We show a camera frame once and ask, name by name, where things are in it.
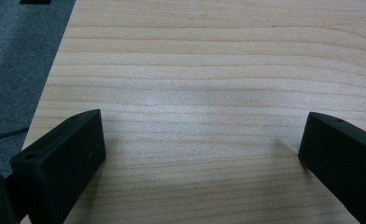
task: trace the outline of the gray carpet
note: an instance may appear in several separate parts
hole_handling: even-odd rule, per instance
[[[0,1],[0,134],[30,126],[75,1]],[[10,174],[25,136],[0,138],[0,174]]]

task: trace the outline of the wooden table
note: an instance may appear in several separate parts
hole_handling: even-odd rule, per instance
[[[25,146],[94,108],[66,223],[358,223],[297,152],[310,111],[366,130],[366,1],[77,0]]]

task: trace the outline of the light wood surface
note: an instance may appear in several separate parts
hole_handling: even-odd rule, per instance
[[[94,108],[66,223],[358,223],[297,152],[310,111],[366,131],[366,1],[77,0],[25,146]]]

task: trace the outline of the hole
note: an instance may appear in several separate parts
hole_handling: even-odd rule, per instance
[[[70,119],[78,119],[80,117],[80,115],[75,115],[75,116],[73,116],[72,118],[70,118]]]
[[[31,154],[26,155],[25,159],[28,161],[34,160],[36,156],[37,156],[37,154],[31,153]]]

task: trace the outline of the black block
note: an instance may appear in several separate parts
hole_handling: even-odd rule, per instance
[[[100,110],[65,120],[10,161],[32,223],[63,223],[106,158]]]
[[[360,223],[366,223],[366,132],[311,112],[299,159]]]

